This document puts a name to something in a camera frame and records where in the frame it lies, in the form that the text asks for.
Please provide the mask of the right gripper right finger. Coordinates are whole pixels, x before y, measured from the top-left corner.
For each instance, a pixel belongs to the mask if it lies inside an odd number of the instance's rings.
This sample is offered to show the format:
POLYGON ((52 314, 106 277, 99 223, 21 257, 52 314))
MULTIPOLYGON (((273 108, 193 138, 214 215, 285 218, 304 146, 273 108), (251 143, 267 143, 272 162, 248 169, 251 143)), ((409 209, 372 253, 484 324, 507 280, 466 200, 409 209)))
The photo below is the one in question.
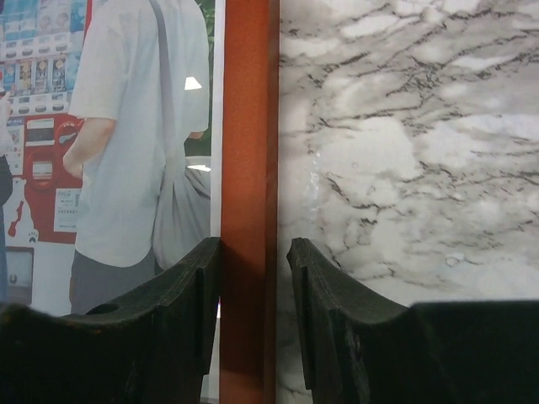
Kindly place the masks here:
POLYGON ((316 403, 535 403, 538 304, 401 306, 306 238, 291 267, 306 388, 316 403))

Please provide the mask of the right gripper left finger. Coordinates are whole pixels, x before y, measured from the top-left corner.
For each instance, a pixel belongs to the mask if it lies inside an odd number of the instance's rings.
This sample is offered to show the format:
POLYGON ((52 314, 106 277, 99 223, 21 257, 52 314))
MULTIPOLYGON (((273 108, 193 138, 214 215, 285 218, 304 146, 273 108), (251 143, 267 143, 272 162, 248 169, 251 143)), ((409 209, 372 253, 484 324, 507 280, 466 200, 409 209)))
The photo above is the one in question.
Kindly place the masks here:
POLYGON ((4 403, 197 403, 210 371, 221 245, 83 315, 1 307, 4 403))

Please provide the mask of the red wooden photo frame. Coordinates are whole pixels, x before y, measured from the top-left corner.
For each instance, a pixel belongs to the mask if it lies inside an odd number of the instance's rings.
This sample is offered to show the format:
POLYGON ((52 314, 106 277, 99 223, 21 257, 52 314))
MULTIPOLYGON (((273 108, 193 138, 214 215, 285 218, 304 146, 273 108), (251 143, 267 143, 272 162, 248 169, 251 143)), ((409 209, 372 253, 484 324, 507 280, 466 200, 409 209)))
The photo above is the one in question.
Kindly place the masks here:
POLYGON ((221 245, 214 343, 223 340, 227 251, 213 222, 216 162, 185 145, 210 125, 205 16, 195 1, 108 1, 77 54, 22 57, 3 91, 69 92, 69 131, 32 114, 25 171, 1 173, 3 235, 74 235, 70 313, 83 315, 173 268, 206 238, 221 245))

